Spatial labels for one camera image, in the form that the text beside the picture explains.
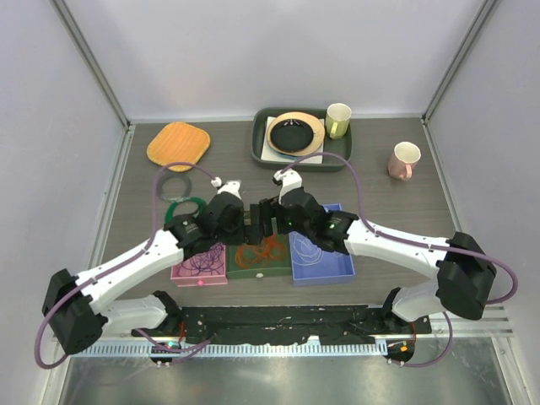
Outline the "white square plate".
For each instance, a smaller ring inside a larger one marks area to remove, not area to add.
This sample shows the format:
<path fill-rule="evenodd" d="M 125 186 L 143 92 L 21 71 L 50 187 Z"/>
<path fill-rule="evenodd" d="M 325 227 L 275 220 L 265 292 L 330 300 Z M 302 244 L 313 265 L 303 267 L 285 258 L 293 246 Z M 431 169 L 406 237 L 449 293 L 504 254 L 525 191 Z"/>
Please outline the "white square plate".
<path fill-rule="evenodd" d="M 262 161 L 265 161 L 265 162 L 273 162 L 273 163 L 280 162 L 280 163 L 289 164 L 289 163 L 293 162 L 294 160 L 298 159 L 299 157 L 288 155 L 288 154 L 281 154 L 281 153 L 277 152 L 276 150 L 274 150 L 270 146 L 269 142 L 266 140 L 268 127 L 270 126 L 270 124 L 275 119 L 276 119 L 275 116 L 268 116 L 267 117 L 267 120 L 266 120 L 266 123 L 265 123 L 265 137 L 264 137 L 264 140 L 263 140 L 262 152 L 261 152 L 261 158 L 260 159 Z M 324 148 L 324 141 L 321 144 L 321 146 L 316 150 L 316 152 L 322 152 L 323 148 Z M 308 165 L 308 164 L 320 165 L 320 164 L 322 164 L 322 159 L 323 159 L 322 155 L 319 155 L 319 156 L 315 156 L 315 157 L 311 157 L 309 159 L 303 160 L 301 162 L 301 164 L 303 164 L 303 165 Z"/>

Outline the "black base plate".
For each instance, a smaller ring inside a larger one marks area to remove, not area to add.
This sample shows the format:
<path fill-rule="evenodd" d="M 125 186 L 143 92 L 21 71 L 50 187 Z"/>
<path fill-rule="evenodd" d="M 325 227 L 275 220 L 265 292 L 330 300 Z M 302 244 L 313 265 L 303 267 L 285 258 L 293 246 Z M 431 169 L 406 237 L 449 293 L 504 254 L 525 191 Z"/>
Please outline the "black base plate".
<path fill-rule="evenodd" d="M 429 318 L 387 324 L 383 310 L 367 305 L 183 307 L 170 321 L 144 330 L 151 337 L 184 337 L 197 344 L 289 346 L 317 336 L 321 344 L 373 343 L 375 335 L 430 334 Z"/>

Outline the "pink mug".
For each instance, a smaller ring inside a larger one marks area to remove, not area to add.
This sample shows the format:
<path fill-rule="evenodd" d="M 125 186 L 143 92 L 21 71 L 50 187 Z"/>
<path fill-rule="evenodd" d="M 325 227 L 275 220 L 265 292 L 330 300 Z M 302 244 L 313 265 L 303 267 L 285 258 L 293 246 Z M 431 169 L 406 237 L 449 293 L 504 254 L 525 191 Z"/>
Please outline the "pink mug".
<path fill-rule="evenodd" d="M 410 142 L 396 144 L 388 161 L 388 175 L 401 181 L 410 180 L 413 176 L 413 169 L 421 157 L 421 150 L 416 144 Z"/>

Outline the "black and tan plate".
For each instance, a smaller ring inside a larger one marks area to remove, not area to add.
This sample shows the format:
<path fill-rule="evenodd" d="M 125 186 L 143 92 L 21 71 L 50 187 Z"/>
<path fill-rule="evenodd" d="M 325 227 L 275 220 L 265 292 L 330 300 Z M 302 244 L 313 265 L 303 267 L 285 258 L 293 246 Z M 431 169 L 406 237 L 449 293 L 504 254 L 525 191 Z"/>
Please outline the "black and tan plate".
<path fill-rule="evenodd" d="M 323 146 L 324 122 L 311 114 L 291 111 L 276 116 L 267 126 L 266 140 L 274 151 L 301 157 Z"/>

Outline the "pink box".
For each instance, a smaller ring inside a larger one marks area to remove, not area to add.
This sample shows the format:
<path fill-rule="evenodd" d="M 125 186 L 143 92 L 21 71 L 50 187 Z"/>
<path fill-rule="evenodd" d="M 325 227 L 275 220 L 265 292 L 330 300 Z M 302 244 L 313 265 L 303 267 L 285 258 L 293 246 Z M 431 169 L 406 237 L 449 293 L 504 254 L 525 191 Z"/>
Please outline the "pink box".
<path fill-rule="evenodd" d="M 209 251 L 196 254 L 171 268 L 170 281 L 177 287 L 203 287 L 225 285 L 226 253 L 223 244 L 214 245 Z"/>

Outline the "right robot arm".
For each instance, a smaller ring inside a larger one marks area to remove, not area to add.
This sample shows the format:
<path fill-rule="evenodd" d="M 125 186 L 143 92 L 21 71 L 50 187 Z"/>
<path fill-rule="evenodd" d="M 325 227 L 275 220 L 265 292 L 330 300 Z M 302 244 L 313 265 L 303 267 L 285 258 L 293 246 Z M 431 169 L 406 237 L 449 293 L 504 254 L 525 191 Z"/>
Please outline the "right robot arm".
<path fill-rule="evenodd" d="M 386 297 L 381 323 L 388 332 L 402 332 L 412 321 L 442 311 L 482 318 L 496 270 L 470 235 L 432 238 L 388 229 L 353 213 L 327 211 L 303 188 L 259 204 L 265 230 L 275 221 L 279 234 L 303 235 L 323 251 L 372 257 L 424 275 L 427 282 L 394 288 Z"/>

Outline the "blue box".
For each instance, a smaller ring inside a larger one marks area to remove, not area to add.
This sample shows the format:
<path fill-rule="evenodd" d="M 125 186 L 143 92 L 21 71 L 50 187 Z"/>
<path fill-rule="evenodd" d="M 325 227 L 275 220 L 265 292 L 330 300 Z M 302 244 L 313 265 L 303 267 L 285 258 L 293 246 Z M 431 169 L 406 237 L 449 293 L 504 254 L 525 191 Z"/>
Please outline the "blue box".
<path fill-rule="evenodd" d="M 355 277 L 351 256 L 323 251 L 306 236 L 290 233 L 289 250 L 295 287 L 342 284 Z"/>

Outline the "aluminium corner post left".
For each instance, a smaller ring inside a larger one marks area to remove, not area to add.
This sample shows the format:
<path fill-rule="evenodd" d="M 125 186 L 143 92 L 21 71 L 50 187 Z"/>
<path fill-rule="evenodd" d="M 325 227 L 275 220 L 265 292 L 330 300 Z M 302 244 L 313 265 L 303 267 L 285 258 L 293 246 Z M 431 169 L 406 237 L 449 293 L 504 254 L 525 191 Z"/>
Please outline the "aluminium corner post left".
<path fill-rule="evenodd" d="M 83 58 L 90 73 L 94 77 L 98 87 L 105 96 L 108 104 L 116 115 L 116 118 L 121 123 L 122 127 L 127 130 L 130 127 L 130 120 L 117 99 L 113 88 L 107 80 L 100 64 L 98 63 L 95 54 L 93 53 L 89 43 L 87 42 L 84 33 L 80 29 L 76 19 L 73 16 L 68 4 L 64 0 L 51 0 L 51 6 L 54 8 L 63 26 L 67 30 L 68 35 L 76 46 L 80 56 Z"/>

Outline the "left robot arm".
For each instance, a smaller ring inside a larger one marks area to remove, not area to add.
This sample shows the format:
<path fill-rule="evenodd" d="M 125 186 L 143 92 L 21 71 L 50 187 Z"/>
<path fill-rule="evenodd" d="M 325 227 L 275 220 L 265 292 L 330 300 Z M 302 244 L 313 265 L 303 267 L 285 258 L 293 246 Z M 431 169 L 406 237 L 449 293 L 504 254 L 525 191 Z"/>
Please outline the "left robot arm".
<path fill-rule="evenodd" d="M 261 208 L 228 192 L 215 195 L 198 214 L 173 216 L 130 251 L 98 267 L 51 276 L 42 313 L 65 354 L 78 354 L 95 343 L 112 321 L 105 311 L 120 295 L 150 276 L 216 244 L 239 246 L 263 237 Z"/>

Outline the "aluminium corner post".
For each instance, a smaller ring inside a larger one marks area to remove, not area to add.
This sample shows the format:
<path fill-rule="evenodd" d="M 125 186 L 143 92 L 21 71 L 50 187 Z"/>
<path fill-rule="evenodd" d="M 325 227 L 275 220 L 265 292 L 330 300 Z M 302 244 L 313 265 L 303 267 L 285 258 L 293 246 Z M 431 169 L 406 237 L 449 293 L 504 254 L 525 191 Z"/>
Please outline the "aluminium corner post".
<path fill-rule="evenodd" d="M 87 42 L 84 33 L 80 29 L 76 19 L 73 16 L 68 4 L 64 0 L 51 0 L 51 6 L 54 8 L 63 26 L 67 30 L 68 35 L 76 46 L 80 56 L 83 58 L 90 73 L 94 77 L 98 87 L 105 96 L 108 104 L 116 115 L 116 118 L 121 123 L 122 127 L 127 130 L 130 127 L 130 120 L 117 99 L 113 88 L 107 80 L 100 64 L 98 63 L 95 54 L 93 53 L 89 43 Z"/>
<path fill-rule="evenodd" d="M 462 68 L 462 65 L 472 51 L 478 37 L 481 35 L 484 26 L 489 22 L 499 4 L 499 0 L 483 0 L 480 3 L 480 7 L 474 16 L 472 23 L 467 28 L 455 55 L 451 59 L 449 66 L 445 70 L 441 81 L 422 115 L 422 123 L 425 126 L 429 124 L 429 121 L 435 114 L 440 102 L 445 97 L 446 91 L 450 88 L 452 82 Z"/>

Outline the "dark green tray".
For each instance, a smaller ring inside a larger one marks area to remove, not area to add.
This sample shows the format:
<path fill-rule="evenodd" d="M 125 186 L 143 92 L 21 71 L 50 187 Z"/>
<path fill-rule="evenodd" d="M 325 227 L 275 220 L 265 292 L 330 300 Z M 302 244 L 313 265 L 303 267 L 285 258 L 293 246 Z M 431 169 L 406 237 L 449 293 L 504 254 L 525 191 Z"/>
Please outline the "dark green tray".
<path fill-rule="evenodd" d="M 279 116 L 286 112 L 291 111 L 300 111 L 304 113 L 311 114 L 317 118 L 320 118 L 322 122 L 326 117 L 325 109 L 317 108 L 299 108 L 294 107 L 267 107 L 259 110 L 252 122 L 252 136 L 251 136 L 251 156 L 256 161 L 258 165 L 265 169 L 278 170 L 286 166 L 286 163 L 273 163 L 262 161 L 261 152 L 263 140 L 265 137 L 265 123 L 268 116 Z M 325 137 L 324 148 L 322 152 L 328 152 L 333 154 L 338 154 L 346 160 L 350 160 L 353 152 L 353 135 L 352 127 L 348 126 L 348 130 L 342 138 L 331 140 L 328 137 Z M 304 172 L 337 172 L 342 170 L 345 167 L 345 164 L 336 158 L 329 157 L 327 155 L 322 155 L 322 164 L 314 165 L 308 164 L 303 165 L 299 163 L 295 166 L 297 171 Z"/>

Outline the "green box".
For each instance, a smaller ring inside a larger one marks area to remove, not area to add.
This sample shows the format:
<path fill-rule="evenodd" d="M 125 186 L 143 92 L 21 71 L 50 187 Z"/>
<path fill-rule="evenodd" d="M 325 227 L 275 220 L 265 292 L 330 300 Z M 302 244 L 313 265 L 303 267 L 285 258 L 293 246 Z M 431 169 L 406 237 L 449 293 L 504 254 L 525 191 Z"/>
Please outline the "green box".
<path fill-rule="evenodd" d="M 289 241 L 266 238 L 259 246 L 227 246 L 228 280 L 290 277 L 292 275 Z"/>

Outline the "yellow mug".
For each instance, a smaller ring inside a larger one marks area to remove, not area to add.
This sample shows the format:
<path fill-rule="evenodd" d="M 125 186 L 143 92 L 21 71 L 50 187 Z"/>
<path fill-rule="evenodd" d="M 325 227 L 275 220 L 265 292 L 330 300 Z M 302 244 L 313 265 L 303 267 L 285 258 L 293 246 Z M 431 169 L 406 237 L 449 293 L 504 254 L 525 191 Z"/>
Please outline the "yellow mug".
<path fill-rule="evenodd" d="M 342 138 L 348 130 L 352 111 L 348 105 L 334 103 L 327 107 L 325 127 L 330 139 Z"/>

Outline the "wooden cutting board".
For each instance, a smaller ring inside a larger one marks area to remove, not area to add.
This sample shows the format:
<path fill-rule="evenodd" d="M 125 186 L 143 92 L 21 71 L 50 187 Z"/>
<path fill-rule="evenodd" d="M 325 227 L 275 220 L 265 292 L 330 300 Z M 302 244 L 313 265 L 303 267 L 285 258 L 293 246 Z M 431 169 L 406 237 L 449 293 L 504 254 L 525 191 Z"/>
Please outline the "wooden cutting board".
<path fill-rule="evenodd" d="M 185 122 L 165 125 L 147 147 L 148 159 L 165 167 L 171 163 L 186 162 L 189 165 L 172 165 L 169 171 L 184 172 L 203 157 L 210 147 L 210 136 L 201 128 Z"/>

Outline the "aluminium corner post right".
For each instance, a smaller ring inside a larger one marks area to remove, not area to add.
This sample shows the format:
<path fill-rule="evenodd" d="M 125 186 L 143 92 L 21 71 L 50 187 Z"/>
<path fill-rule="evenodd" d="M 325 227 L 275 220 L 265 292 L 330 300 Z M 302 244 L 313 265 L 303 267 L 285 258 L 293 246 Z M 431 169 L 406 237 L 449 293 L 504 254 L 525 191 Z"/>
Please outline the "aluminium corner post right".
<path fill-rule="evenodd" d="M 499 0 L 483 0 L 480 3 L 480 7 L 474 16 L 472 23 L 467 28 L 455 55 L 451 59 L 449 66 L 445 70 L 441 81 L 422 115 L 422 123 L 425 126 L 429 124 L 429 121 L 435 114 L 440 102 L 445 97 L 446 91 L 450 88 L 452 82 L 462 68 L 462 65 L 472 51 L 478 37 L 481 35 L 484 26 L 489 22 L 499 4 Z"/>

